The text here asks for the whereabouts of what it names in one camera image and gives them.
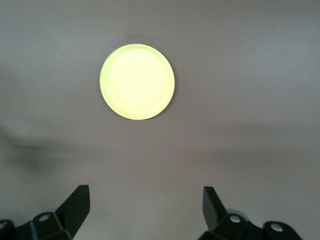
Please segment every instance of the plate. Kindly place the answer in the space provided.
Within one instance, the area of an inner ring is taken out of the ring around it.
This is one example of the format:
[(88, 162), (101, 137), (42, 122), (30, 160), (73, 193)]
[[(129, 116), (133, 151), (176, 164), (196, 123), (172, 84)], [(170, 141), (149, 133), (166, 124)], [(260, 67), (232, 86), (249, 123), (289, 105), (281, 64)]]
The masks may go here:
[(168, 106), (175, 90), (175, 76), (170, 63), (158, 50), (129, 44), (116, 49), (103, 63), (100, 90), (117, 114), (144, 120)]

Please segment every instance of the black metal bracket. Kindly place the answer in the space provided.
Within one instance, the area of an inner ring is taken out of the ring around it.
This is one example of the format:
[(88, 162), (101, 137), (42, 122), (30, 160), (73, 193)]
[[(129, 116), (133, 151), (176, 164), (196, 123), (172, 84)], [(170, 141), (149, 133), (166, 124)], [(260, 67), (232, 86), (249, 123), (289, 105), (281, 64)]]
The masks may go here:
[(203, 189), (203, 215), (209, 231), (199, 240), (302, 240), (283, 222), (267, 221), (259, 228), (241, 215), (228, 213), (211, 186)]
[(15, 227), (0, 220), (0, 240), (72, 240), (90, 211), (88, 185), (80, 185), (55, 212), (44, 212)]

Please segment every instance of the lime green plate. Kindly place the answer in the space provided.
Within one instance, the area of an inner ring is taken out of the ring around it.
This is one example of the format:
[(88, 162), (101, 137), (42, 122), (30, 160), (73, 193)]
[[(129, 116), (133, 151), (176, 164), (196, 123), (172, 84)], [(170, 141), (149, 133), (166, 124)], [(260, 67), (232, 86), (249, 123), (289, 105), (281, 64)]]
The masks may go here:
[(112, 52), (102, 65), (100, 90), (109, 107), (133, 120), (152, 118), (170, 103), (175, 76), (158, 50), (129, 44)]

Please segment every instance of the gray table surface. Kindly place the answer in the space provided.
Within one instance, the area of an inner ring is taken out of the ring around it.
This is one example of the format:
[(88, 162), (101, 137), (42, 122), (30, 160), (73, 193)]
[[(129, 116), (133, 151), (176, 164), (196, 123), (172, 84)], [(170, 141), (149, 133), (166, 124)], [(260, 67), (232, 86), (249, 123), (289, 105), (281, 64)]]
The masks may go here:
[[(176, 88), (135, 121), (104, 102), (116, 48), (162, 52)], [(89, 184), (77, 240), (196, 240), (203, 186), (259, 227), (319, 239), (320, 2), (2, 0), (0, 219)]]

